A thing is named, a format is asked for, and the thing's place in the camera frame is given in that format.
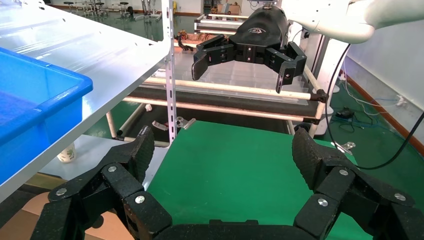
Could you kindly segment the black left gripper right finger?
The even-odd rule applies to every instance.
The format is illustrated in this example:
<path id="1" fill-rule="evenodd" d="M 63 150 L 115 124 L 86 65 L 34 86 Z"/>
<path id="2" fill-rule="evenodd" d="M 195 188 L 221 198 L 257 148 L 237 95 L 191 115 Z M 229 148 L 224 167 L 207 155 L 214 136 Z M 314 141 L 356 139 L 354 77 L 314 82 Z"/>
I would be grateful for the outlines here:
<path id="1" fill-rule="evenodd" d="M 346 214 L 375 240 L 423 239 L 424 215 L 411 196 L 362 172 L 303 128 L 293 136 L 292 158 L 313 192 L 293 225 L 312 238 L 325 239 L 339 215 Z"/>

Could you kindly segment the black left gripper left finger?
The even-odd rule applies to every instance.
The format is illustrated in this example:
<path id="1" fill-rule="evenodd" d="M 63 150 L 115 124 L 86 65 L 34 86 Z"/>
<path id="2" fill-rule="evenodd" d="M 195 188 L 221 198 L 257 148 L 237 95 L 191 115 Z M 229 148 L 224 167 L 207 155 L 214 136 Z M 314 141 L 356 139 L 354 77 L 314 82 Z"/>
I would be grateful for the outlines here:
<path id="1" fill-rule="evenodd" d="M 143 186 L 154 150 L 153 131 L 144 126 L 93 169 L 54 188 L 31 238 L 82 240 L 101 214 L 114 210 L 134 239 L 154 239 L 172 225 L 171 215 Z"/>

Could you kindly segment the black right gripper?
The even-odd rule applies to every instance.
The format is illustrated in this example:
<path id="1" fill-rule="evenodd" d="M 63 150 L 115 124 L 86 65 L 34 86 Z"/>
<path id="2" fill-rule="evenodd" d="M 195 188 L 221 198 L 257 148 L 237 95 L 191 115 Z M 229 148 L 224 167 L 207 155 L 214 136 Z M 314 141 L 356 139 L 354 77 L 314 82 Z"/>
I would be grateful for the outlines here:
<path id="1" fill-rule="evenodd" d="M 303 74 L 307 57 L 293 41 L 288 42 L 287 17 L 277 6 L 256 9 L 228 39 L 217 35 L 196 47 L 191 66 L 193 81 L 199 80 L 209 66 L 230 61 L 265 64 L 278 73 L 275 91 L 291 85 Z"/>

